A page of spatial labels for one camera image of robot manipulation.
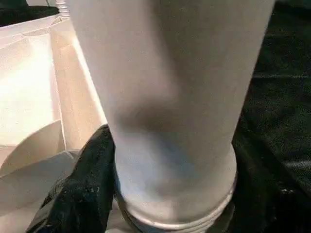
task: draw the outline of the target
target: crumpled black material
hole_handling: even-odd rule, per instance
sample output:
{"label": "crumpled black material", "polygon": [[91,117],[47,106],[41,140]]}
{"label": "crumpled black material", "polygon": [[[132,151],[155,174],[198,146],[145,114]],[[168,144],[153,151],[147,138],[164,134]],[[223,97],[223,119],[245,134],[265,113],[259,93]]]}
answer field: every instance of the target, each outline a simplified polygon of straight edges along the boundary
{"label": "crumpled black material", "polygon": [[114,142],[107,125],[81,150],[72,173],[57,181],[28,233],[103,233],[114,194]]}
{"label": "crumpled black material", "polygon": [[311,11],[277,4],[233,139],[230,232],[311,232]]}
{"label": "crumpled black material", "polygon": [[[230,233],[311,232],[311,12],[277,4],[233,138]],[[107,126],[45,199],[28,233],[101,233],[113,197]]]}

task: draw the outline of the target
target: white paper bag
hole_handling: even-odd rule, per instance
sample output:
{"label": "white paper bag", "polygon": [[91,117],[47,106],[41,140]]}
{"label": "white paper bag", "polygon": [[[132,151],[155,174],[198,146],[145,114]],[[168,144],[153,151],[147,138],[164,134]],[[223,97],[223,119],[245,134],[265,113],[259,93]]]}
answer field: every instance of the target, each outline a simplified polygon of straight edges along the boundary
{"label": "white paper bag", "polygon": [[44,198],[105,123],[70,19],[0,28],[0,223]]}

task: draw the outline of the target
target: white cylinder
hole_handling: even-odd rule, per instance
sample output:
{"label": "white cylinder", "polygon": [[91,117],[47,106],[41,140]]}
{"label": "white cylinder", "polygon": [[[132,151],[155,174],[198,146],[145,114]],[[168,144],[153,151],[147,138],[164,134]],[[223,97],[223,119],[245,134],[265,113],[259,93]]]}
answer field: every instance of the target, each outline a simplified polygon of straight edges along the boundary
{"label": "white cylinder", "polygon": [[129,215],[200,232],[232,195],[230,143],[272,0],[68,0]]}

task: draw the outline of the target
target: black cloth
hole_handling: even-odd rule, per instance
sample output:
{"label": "black cloth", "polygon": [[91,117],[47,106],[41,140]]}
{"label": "black cloth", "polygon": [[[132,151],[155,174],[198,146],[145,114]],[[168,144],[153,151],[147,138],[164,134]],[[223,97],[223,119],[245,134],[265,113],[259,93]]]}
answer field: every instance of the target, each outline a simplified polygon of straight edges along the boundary
{"label": "black cloth", "polygon": [[82,148],[73,172],[58,180],[28,233],[103,233],[114,194],[114,142],[107,125]]}
{"label": "black cloth", "polygon": [[14,9],[1,8],[0,6],[0,27],[11,24],[22,23],[29,20],[53,16],[58,14],[56,7],[47,6],[25,6]]}

